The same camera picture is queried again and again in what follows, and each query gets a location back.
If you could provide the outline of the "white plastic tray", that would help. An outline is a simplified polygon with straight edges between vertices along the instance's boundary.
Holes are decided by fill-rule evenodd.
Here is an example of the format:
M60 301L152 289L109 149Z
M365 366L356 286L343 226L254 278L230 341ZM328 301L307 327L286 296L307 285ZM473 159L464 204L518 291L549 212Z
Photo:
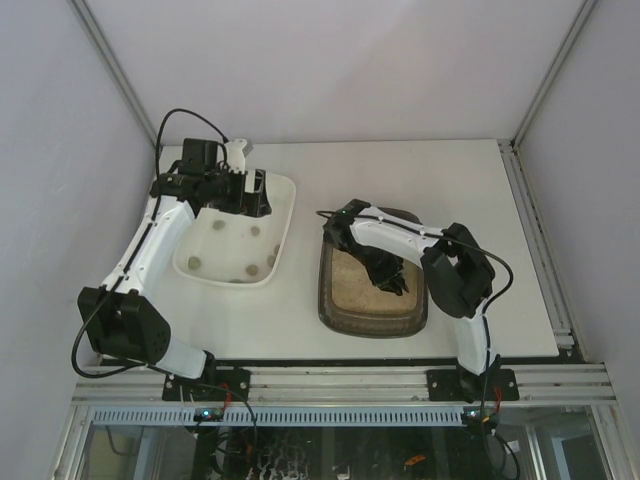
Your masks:
M186 230L172 257L172 266L181 276L206 285L229 288L258 288L274 276L289 231L296 199L294 182L282 175L266 174L266 194L272 214L262 218L232 215L215 209L203 209ZM214 230L216 220L225 222L222 230ZM258 236L251 234L257 226ZM269 266L267 258L276 257ZM190 257L198 257L201 266L190 270ZM259 272L251 277L245 269L257 265Z

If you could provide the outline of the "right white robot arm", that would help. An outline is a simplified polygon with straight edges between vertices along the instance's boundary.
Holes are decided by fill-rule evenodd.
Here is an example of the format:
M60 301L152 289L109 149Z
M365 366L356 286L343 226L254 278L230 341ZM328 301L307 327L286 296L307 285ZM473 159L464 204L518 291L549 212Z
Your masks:
M479 400L497 363L487 319L489 306L499 296L493 292L494 255L481 249L462 224L430 228L359 199L317 214L326 219L324 240L356 259L378 289L407 293L404 264L421 269L432 301L454 320L461 394L468 402Z

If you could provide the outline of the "brown translucent litter box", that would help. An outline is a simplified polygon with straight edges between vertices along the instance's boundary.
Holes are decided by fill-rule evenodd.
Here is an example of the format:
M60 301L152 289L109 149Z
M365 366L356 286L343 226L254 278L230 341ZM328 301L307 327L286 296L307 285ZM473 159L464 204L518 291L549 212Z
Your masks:
M422 270L410 261L403 262L401 273L407 286L401 296L382 291L357 259L324 242L319 319L337 333L363 338L403 338L419 333L428 320L428 288Z

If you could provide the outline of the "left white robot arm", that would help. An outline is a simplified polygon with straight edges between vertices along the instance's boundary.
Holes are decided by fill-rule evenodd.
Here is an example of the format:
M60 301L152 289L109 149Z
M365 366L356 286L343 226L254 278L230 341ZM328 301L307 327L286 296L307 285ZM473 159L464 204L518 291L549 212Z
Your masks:
M212 353L177 339L154 304L157 286L185 232L207 207L254 218L270 214L266 172L249 170L246 139L187 138L182 155L167 171L157 171L143 219L122 258L97 287L77 298L83 325L78 340L123 362L145 366L187 381L212 384Z

